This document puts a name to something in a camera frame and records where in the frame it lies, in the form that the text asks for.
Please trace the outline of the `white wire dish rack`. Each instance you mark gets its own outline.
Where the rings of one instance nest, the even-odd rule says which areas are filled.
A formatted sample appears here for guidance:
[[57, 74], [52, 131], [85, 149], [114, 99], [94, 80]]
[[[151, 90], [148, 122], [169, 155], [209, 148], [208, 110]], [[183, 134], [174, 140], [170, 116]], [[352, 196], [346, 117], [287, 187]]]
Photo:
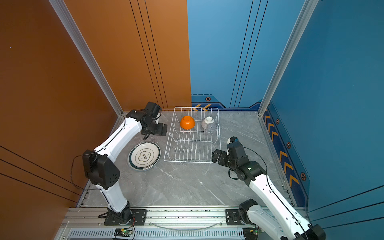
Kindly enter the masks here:
[[[193, 129], [181, 128], [180, 121], [184, 116], [194, 118], [196, 125]], [[208, 116], [214, 118], [217, 126], [213, 134], [207, 134], [202, 128], [202, 120]], [[219, 109], [175, 107], [168, 135], [165, 162], [210, 164], [212, 152], [221, 148]]]

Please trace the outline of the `white plate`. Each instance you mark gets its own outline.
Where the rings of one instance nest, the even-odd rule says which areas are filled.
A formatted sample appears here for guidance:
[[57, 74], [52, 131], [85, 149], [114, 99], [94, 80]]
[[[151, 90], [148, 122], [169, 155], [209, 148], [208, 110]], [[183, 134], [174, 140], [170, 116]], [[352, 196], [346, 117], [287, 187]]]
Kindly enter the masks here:
[[160, 156], [161, 149], [156, 143], [144, 142], [131, 150], [128, 165], [136, 171], [147, 171], [159, 161]]

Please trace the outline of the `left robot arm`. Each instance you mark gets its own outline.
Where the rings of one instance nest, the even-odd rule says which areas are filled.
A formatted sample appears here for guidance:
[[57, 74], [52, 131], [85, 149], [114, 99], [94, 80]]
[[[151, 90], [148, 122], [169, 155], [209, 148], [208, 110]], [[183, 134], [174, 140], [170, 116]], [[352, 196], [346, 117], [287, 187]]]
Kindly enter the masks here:
[[123, 148], [137, 134], [147, 139], [150, 135], [165, 136], [167, 125], [160, 123], [162, 108], [148, 102], [141, 110], [132, 110], [124, 116], [120, 126], [94, 150], [82, 154], [85, 176], [101, 191], [108, 208], [105, 225], [127, 225], [133, 214], [131, 205], [123, 195], [119, 184], [120, 170], [115, 161]]

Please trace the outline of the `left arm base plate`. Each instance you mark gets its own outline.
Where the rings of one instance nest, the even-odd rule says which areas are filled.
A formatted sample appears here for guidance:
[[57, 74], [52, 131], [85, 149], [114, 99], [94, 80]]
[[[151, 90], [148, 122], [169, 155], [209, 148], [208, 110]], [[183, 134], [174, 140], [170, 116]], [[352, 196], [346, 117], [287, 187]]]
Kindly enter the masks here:
[[128, 215], [123, 217], [108, 210], [105, 213], [105, 226], [144, 226], [147, 218], [146, 209], [131, 209]]

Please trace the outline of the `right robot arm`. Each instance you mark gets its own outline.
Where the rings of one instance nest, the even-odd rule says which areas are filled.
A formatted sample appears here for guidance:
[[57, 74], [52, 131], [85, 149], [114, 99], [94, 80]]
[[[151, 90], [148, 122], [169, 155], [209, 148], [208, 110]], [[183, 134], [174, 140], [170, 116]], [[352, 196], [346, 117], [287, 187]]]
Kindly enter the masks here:
[[255, 192], [270, 210], [266, 213], [253, 199], [239, 205], [240, 221], [256, 225], [274, 240], [324, 240], [326, 233], [319, 225], [312, 225], [283, 197], [268, 176], [268, 169], [250, 161], [246, 148], [236, 137], [230, 138], [227, 150], [214, 150], [212, 162], [227, 167]]

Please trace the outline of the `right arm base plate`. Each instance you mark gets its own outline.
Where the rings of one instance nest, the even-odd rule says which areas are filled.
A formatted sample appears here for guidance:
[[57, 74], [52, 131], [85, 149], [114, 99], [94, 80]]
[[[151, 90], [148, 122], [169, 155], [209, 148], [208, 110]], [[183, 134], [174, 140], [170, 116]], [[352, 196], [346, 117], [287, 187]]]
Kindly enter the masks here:
[[248, 225], [246, 212], [240, 209], [226, 209], [226, 223], [228, 226]]

